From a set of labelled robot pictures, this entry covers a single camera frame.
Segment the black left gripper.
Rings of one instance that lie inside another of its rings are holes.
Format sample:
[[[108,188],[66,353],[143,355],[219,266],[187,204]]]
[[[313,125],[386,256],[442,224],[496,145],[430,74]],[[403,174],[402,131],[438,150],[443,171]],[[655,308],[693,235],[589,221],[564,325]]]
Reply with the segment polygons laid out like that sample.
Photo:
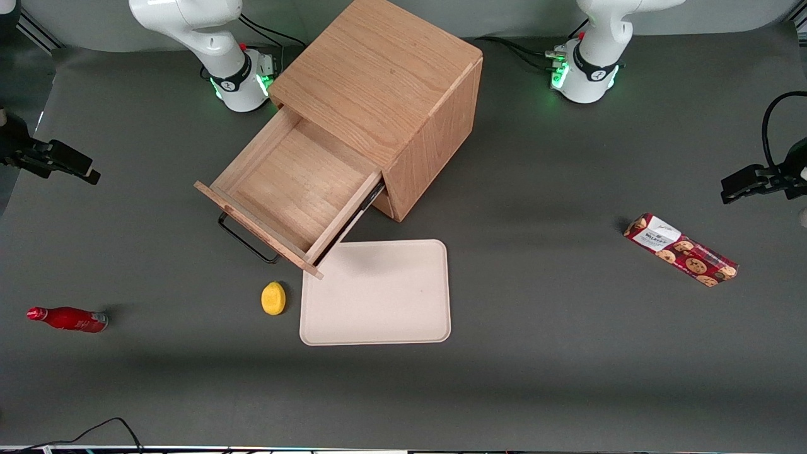
[[[796,199],[806,195],[806,142],[807,138],[793,144],[783,163],[779,164],[779,173],[785,185],[770,183],[765,175],[766,167],[761,164],[745,166],[721,181],[723,187],[723,204],[731,204],[738,199],[751,195],[767,195],[784,190],[787,199]]]

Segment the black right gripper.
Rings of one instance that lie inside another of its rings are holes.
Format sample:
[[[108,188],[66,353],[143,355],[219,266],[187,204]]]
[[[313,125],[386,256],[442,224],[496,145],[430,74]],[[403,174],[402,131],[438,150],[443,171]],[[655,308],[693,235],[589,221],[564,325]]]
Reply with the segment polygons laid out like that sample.
[[[47,179],[53,172],[62,172],[97,185],[101,173],[93,169],[93,160],[77,149],[58,140],[47,145],[32,138],[28,124],[8,110],[1,110],[2,164],[20,167],[40,178]]]

